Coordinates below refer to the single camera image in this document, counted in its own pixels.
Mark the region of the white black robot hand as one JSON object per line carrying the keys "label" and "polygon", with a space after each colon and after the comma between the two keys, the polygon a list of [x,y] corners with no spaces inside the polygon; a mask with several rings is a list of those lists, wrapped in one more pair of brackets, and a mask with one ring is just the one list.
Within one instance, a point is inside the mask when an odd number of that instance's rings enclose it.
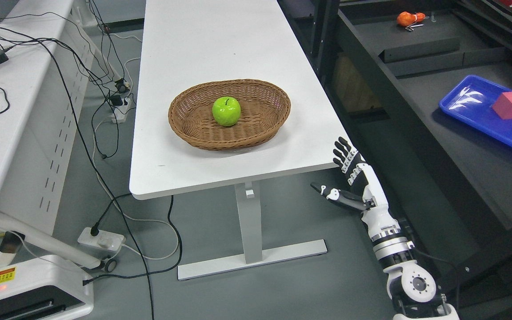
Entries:
{"label": "white black robot hand", "polygon": [[329,202],[361,212],[361,220],[375,244],[403,236],[400,224],[390,214],[388,200],[372,166],[343,137],[340,136],[334,144],[333,162],[344,174],[349,190],[315,182],[311,187]]}

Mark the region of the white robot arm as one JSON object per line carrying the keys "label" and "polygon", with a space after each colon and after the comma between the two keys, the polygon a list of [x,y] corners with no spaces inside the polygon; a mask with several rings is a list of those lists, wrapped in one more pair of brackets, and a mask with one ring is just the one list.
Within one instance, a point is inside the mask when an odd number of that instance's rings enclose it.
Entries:
{"label": "white robot arm", "polygon": [[454,306],[439,293],[433,276],[418,264],[411,253],[413,242],[391,234],[372,243],[383,272],[388,275],[387,292],[395,320],[458,320]]}

